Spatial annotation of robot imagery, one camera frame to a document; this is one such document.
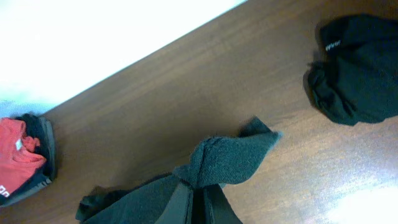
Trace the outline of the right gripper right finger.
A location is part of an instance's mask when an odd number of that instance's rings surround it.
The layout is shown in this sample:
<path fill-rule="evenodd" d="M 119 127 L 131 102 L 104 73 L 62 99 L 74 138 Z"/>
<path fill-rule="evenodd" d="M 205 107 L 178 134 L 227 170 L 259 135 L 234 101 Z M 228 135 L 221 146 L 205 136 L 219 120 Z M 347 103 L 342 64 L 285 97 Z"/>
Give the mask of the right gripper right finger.
<path fill-rule="evenodd" d="M 218 184 L 203 189 L 206 224 L 242 224 Z"/>

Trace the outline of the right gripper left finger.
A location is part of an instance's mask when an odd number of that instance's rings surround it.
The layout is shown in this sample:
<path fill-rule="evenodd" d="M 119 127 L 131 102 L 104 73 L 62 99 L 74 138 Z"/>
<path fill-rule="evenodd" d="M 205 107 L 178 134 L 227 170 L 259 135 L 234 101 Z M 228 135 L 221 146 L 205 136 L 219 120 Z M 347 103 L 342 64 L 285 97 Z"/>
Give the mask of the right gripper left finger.
<path fill-rule="evenodd" d="M 155 224 L 191 224 L 193 190 L 179 183 Z"/>

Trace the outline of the dark green t-shirt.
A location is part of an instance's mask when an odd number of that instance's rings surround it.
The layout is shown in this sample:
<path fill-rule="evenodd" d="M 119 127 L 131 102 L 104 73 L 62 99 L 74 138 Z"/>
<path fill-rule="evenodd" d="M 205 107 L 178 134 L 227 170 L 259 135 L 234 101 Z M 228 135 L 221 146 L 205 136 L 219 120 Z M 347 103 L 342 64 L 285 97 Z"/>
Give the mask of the dark green t-shirt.
<path fill-rule="evenodd" d="M 218 184 L 241 184 L 250 179 L 266 154 L 282 137 L 254 117 L 236 137 L 214 136 L 195 148 L 186 165 L 132 190 L 89 195 L 80 201 L 75 218 L 80 223 L 155 223 L 176 186 L 193 190 L 192 222 L 205 223 L 203 189 Z"/>

